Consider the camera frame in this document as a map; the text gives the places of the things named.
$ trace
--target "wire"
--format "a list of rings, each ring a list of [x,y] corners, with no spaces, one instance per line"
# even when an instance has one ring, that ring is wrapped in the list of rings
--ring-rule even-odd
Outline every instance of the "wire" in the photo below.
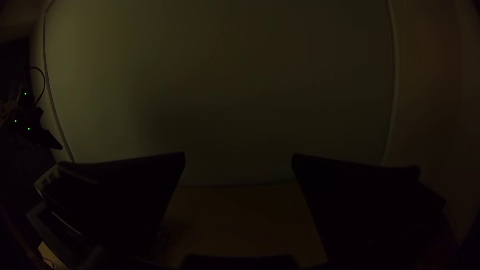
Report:
[[[47,262],[51,262],[51,268],[52,268],[53,270],[55,270],[55,264],[54,264],[53,261],[51,261],[51,260],[49,260],[49,259],[46,259],[46,258],[44,258],[44,257],[42,257],[42,259],[44,259],[44,260],[47,261]]]
[[[47,86],[47,81],[45,80],[44,72],[42,70],[40,70],[40,68],[35,67],[35,66],[31,66],[30,69],[39,71],[41,73],[41,76],[43,77],[43,90],[41,91],[40,97],[38,97],[38,100],[35,103],[35,108],[36,108],[37,105],[39,104],[40,99],[43,97],[43,95],[45,93],[45,87]]]

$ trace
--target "desk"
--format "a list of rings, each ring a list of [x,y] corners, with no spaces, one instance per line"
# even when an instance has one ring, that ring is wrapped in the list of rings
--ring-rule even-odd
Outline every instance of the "desk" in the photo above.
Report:
[[[297,182],[178,187],[164,217],[171,233],[154,259],[177,268],[186,255],[258,257],[290,254],[301,268],[327,260]]]

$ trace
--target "wall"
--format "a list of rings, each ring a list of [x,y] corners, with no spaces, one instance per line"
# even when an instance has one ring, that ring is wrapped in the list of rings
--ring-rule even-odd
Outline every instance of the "wall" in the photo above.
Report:
[[[396,112],[385,165],[422,167],[435,188],[448,155],[462,92],[462,48],[451,0],[391,0],[398,59]]]
[[[462,45],[462,98],[458,128],[439,188],[459,241],[467,236],[480,210],[480,17],[472,1],[457,0]]]
[[[32,67],[37,67],[46,73],[45,62],[44,62],[44,11],[51,4],[52,0],[40,1],[40,16],[37,20],[37,23],[30,36],[30,65]],[[42,75],[37,70],[32,70],[30,72],[31,84],[33,95],[36,99],[42,94],[44,88],[44,80]],[[63,146],[66,145],[65,141],[62,138],[62,132],[60,126],[58,125],[54,113],[54,103],[52,102],[52,97],[50,95],[50,88],[48,85],[45,86],[45,92],[43,93],[42,98],[38,102],[38,106],[44,111],[43,116],[41,117],[41,125],[44,129],[50,131],[50,133],[59,141]],[[63,150],[51,150],[53,157],[57,162],[68,161],[72,162],[72,159],[67,153],[66,147]]]
[[[0,43],[27,38],[41,13],[40,0],[8,0],[0,14]]]
[[[382,1],[57,1],[51,92],[76,162],[185,151],[184,184],[292,179],[291,156],[381,162]]]
[[[447,200],[457,240],[480,207],[480,21],[470,0],[392,0],[398,38],[396,114],[386,165],[417,164]]]

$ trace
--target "wooden desk surface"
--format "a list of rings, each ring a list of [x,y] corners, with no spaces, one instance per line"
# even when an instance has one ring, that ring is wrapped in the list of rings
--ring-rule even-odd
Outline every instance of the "wooden desk surface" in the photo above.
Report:
[[[163,225],[171,233],[154,257],[179,267],[189,254],[259,257],[290,254],[300,267],[324,264],[322,241],[297,182],[178,187]]]

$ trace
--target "cable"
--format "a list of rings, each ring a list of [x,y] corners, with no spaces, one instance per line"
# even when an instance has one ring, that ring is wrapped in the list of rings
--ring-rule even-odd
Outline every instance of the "cable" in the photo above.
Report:
[[[51,262],[51,268],[52,268],[53,270],[55,270],[55,264],[54,264],[53,261],[51,261],[51,260],[49,260],[49,259],[46,259],[46,258],[44,258],[44,257],[42,257],[42,259],[44,259],[45,261]]]
[[[38,100],[37,100],[36,103],[35,103],[35,108],[36,108],[37,105],[39,104],[40,99],[42,98],[42,96],[43,96],[44,93],[45,93],[45,87],[47,86],[47,81],[45,80],[45,74],[44,74],[44,72],[43,72],[42,70],[40,70],[40,68],[35,67],[35,66],[31,66],[30,69],[31,69],[31,70],[37,70],[37,71],[39,71],[39,72],[41,73],[41,76],[43,77],[43,90],[41,91],[41,94],[40,94],[40,96],[38,97]]]

